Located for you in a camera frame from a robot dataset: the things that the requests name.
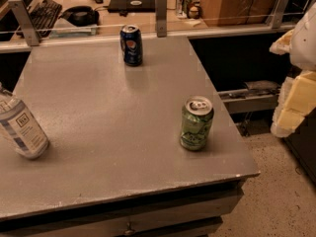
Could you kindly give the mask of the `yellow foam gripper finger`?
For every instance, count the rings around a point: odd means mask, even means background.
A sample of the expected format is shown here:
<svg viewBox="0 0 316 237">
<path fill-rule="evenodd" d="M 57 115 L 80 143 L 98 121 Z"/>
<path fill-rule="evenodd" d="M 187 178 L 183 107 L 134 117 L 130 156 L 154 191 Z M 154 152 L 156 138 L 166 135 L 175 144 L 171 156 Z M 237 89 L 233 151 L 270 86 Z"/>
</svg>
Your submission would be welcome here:
<svg viewBox="0 0 316 237">
<path fill-rule="evenodd" d="M 277 102 L 271 133 L 288 137 L 316 108 L 316 72 L 302 71 L 295 78 L 286 77 Z"/>
<path fill-rule="evenodd" d="M 272 43 L 272 45 L 270 46 L 270 52 L 278 55 L 289 53 L 292 35 L 293 30 L 290 30 L 283 34 L 279 39 Z"/>
</svg>

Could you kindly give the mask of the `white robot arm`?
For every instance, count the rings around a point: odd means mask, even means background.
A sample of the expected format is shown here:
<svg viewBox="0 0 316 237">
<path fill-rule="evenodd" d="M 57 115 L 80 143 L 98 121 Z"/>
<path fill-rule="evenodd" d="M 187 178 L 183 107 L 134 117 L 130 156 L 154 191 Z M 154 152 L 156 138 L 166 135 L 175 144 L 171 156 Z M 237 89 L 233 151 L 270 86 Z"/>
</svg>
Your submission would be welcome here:
<svg viewBox="0 0 316 237">
<path fill-rule="evenodd" d="M 316 108 L 316 3 L 293 30 L 271 45 L 270 52 L 288 53 L 290 63 L 301 69 L 295 78 L 285 78 L 273 115 L 271 133 L 288 137 Z"/>
</svg>

